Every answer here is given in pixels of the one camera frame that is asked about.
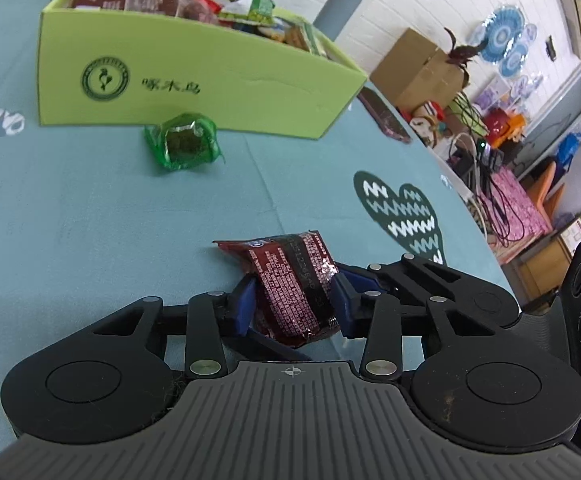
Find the dark red snack packet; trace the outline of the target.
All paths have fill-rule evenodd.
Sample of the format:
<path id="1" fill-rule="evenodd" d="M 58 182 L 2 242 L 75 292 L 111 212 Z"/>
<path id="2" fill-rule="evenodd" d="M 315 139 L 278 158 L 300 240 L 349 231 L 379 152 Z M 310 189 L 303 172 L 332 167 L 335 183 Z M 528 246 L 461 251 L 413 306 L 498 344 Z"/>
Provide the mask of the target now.
<path id="1" fill-rule="evenodd" d="M 338 330 L 330 291 L 339 269 L 319 232 L 218 240 L 216 245 L 240 260 L 245 275 L 256 277 L 257 308 L 250 330 L 290 348 Z"/>

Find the small green candy packet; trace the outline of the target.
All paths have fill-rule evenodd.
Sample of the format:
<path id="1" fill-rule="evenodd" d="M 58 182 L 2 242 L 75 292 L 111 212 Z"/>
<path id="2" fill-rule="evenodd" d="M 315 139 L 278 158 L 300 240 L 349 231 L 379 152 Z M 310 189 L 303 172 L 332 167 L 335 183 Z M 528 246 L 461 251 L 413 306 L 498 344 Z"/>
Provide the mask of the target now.
<path id="1" fill-rule="evenodd" d="M 183 113 L 147 126 L 144 138 L 158 165 L 170 171 L 212 164 L 222 157 L 217 126 L 203 114 Z"/>

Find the green biscuit packet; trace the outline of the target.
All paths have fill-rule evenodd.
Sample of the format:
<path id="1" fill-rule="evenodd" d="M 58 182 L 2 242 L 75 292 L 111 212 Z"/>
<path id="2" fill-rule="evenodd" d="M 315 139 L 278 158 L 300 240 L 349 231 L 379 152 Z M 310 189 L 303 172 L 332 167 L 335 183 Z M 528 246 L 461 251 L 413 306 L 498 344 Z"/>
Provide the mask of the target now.
<path id="1" fill-rule="evenodd" d="M 327 57 L 327 50 L 311 24 L 274 18 L 272 38 L 322 58 Z"/>

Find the green pea snack bag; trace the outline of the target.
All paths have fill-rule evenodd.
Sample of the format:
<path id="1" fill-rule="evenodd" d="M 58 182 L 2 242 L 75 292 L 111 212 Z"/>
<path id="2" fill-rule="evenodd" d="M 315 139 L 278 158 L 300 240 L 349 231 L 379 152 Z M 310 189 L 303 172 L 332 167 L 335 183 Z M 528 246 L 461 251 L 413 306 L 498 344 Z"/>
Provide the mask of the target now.
<path id="1" fill-rule="evenodd" d="M 220 21 L 247 25 L 272 25 L 273 0 L 228 0 L 218 12 Z"/>

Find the white power strip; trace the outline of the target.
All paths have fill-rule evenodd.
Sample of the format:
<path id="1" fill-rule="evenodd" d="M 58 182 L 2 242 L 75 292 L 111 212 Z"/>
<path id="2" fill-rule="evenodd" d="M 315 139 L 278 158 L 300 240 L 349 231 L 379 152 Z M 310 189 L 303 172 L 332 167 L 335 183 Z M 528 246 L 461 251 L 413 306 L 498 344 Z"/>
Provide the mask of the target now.
<path id="1" fill-rule="evenodd" d="M 441 180 L 443 180 L 444 184 L 447 184 L 458 193 L 458 196 L 460 196 L 462 202 L 477 223 L 478 228 L 481 229 L 484 238 L 487 238 L 488 231 L 486 220 L 481 211 L 481 206 L 477 203 L 474 192 L 471 191 L 455 174 L 455 172 L 448 166 L 447 162 L 444 162 L 436 153 L 433 153 L 433 155 L 441 172 Z"/>

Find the smartphone with red case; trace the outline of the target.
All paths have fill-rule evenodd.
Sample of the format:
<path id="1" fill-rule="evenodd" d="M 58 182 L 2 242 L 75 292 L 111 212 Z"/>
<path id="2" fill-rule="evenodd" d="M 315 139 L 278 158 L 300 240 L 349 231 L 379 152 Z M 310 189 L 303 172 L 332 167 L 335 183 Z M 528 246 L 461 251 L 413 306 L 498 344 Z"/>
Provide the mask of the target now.
<path id="1" fill-rule="evenodd" d="M 362 88 L 358 94 L 358 99 L 385 136 L 404 144 L 411 143 L 412 139 L 408 131 L 403 128 L 397 116 L 374 90 L 368 87 Z"/>

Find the brown cardboard box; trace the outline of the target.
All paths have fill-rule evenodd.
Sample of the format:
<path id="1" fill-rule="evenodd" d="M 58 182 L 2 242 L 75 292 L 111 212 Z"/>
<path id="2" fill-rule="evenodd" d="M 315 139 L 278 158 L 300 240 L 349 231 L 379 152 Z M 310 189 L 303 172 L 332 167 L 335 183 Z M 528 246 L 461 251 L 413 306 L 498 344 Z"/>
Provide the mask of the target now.
<path id="1" fill-rule="evenodd" d="M 463 89 L 464 73 L 437 44 L 408 28 L 371 73 L 374 86 L 400 112 L 431 101 L 446 108 Z"/>

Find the dark purple potted plant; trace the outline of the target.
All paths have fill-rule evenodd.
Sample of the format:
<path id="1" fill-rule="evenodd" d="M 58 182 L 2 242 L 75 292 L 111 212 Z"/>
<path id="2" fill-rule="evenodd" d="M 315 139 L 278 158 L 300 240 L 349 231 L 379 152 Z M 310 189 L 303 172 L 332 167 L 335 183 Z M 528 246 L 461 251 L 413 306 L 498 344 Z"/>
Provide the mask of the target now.
<path id="1" fill-rule="evenodd" d="M 469 84 L 469 62 L 488 46 L 488 40 L 484 39 L 477 46 L 458 44 L 457 37 L 452 30 L 445 27 L 445 31 L 451 40 L 451 50 L 447 53 L 446 63 L 458 67 L 463 72 L 464 86 L 467 86 Z"/>

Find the grey blue thermos bottle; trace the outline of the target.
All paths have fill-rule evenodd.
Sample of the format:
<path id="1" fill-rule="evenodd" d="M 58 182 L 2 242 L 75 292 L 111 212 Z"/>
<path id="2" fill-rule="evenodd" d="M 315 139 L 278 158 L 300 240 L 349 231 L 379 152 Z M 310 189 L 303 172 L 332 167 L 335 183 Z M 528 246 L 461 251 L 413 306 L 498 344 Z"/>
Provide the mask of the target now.
<path id="1" fill-rule="evenodd" d="M 362 0 L 327 0 L 313 21 L 322 34 L 335 41 L 359 8 Z"/>

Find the green cardboard box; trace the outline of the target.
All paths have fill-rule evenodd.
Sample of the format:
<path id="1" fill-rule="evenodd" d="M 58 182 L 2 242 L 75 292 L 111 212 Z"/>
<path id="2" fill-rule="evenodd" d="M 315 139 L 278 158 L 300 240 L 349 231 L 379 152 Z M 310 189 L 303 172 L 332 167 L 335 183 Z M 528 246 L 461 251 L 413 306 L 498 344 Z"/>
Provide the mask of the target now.
<path id="1" fill-rule="evenodd" d="M 199 113 L 220 129 L 319 139 L 367 75 L 315 38 L 323 55 L 228 26 L 52 0 L 40 16 L 40 122 L 158 125 Z"/>

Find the blue paper fan decoration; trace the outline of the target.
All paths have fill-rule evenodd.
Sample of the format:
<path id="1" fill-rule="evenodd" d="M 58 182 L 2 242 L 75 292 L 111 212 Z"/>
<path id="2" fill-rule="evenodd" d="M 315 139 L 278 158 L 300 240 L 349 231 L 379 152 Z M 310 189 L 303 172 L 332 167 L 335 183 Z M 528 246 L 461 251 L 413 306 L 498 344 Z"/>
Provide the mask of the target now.
<path id="1" fill-rule="evenodd" d="M 517 6 L 500 6 L 484 21 L 486 43 L 481 58 L 499 67 L 503 78 L 516 76 L 523 68 L 530 49 L 526 39 L 528 23 Z"/>

